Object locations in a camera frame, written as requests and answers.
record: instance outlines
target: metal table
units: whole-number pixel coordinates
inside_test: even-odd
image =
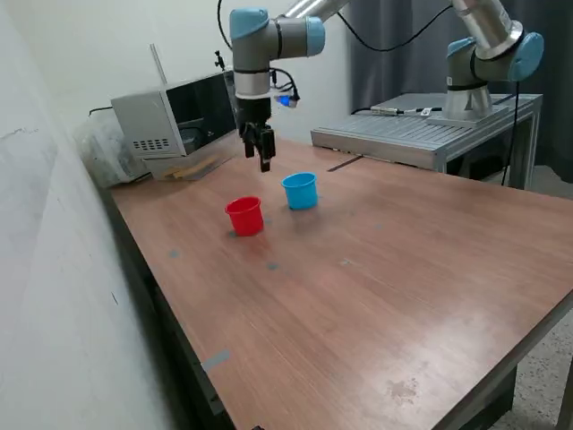
[[[427,117],[379,116],[361,113],[311,131],[314,146],[446,173],[449,161],[467,154],[513,126],[515,99],[492,95],[493,103],[508,106],[505,114],[476,128],[431,125]],[[383,108],[441,108],[445,94],[404,94],[380,103]],[[510,186],[531,185],[543,96],[521,94],[516,144],[511,155]]]

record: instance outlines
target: blue cup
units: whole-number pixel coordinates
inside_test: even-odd
[[[283,179],[288,206],[294,211],[310,209],[319,202],[316,193],[316,175],[310,172],[295,173]]]

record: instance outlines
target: metal rod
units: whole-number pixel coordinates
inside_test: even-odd
[[[163,65],[161,64],[161,60],[159,59],[158,49],[155,47],[155,43],[150,45],[151,54],[153,55],[153,59],[155,60],[155,65],[158,68],[159,77],[164,85],[167,85],[167,77],[165,76],[165,71],[163,70]]]
[[[325,22],[342,9],[350,0],[299,0],[284,13],[287,18],[316,16]]]

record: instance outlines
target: speckled floor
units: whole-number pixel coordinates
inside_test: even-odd
[[[573,200],[573,185],[561,182],[547,167],[535,168],[533,191]],[[519,364],[513,410],[492,429],[553,430],[572,355],[573,311]]]

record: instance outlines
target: scratch on table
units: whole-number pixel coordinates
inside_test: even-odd
[[[355,262],[351,262],[350,260],[348,260],[347,258],[343,259],[340,262],[340,265],[342,266],[347,266],[348,264],[352,264],[353,266],[357,266],[358,264],[356,264]]]

